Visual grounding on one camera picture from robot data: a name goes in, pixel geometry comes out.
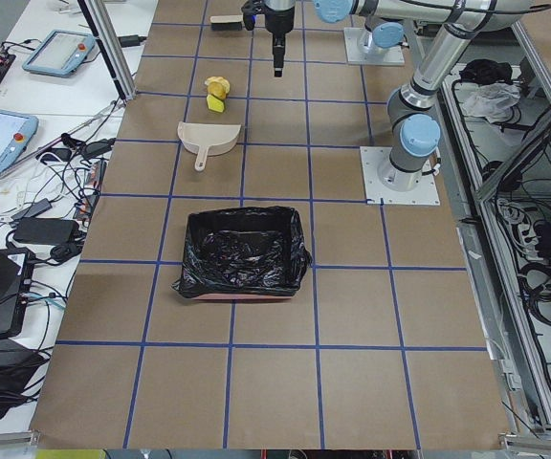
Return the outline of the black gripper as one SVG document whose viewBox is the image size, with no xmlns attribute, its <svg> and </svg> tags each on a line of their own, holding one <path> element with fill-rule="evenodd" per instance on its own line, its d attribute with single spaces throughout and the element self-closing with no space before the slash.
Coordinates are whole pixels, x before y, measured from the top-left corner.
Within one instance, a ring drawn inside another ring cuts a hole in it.
<svg viewBox="0 0 551 459">
<path fill-rule="evenodd" d="M 272 34 L 274 77 L 282 77 L 285 57 L 286 35 L 295 22 L 295 0 L 265 0 L 265 26 Z"/>
</svg>

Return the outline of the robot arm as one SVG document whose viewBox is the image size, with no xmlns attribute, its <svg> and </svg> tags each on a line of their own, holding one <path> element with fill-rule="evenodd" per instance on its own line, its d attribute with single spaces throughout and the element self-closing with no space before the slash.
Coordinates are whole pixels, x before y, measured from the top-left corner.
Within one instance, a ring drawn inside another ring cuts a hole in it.
<svg viewBox="0 0 551 459">
<path fill-rule="evenodd" d="M 401 45 L 404 37 L 404 26 L 401 20 L 370 15 L 364 20 L 364 29 L 357 43 L 362 54 L 371 55 Z"/>
<path fill-rule="evenodd" d="M 325 23 L 350 15 L 410 19 L 441 26 L 432 46 L 409 83 L 395 90 L 387 103 L 394 144 L 378 167 L 384 186 L 414 189 L 429 156 L 439 144 L 441 129 L 428 111 L 436 92 L 478 33 L 502 30 L 524 14 L 551 9 L 532 1 L 316 1 L 315 12 Z"/>
</svg>

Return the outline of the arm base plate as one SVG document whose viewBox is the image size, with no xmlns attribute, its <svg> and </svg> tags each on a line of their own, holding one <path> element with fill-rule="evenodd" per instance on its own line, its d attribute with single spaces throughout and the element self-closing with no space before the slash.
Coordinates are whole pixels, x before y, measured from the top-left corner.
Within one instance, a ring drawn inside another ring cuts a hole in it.
<svg viewBox="0 0 551 459">
<path fill-rule="evenodd" d="M 390 147 L 360 148 L 365 201 L 369 205 L 439 206 L 430 160 L 420 171 L 402 172 L 391 164 L 390 151 Z"/>
<path fill-rule="evenodd" d="M 374 42 L 372 33 L 364 28 L 345 28 L 343 36 L 348 64 L 384 67 L 399 67 L 405 64 L 403 50 L 399 44 L 390 48 L 379 47 Z"/>
</svg>

